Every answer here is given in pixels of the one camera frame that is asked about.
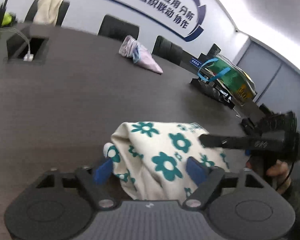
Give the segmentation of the person's right hand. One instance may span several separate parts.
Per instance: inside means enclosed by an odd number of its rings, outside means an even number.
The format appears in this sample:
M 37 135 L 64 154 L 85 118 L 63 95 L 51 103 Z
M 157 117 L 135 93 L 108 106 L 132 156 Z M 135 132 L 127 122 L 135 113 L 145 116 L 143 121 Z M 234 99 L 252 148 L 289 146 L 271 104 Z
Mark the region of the person's right hand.
M 280 195 L 284 194 L 292 183 L 289 172 L 288 164 L 280 160 L 266 171 L 266 178 L 272 178 L 273 182 L 276 183 L 276 192 Z

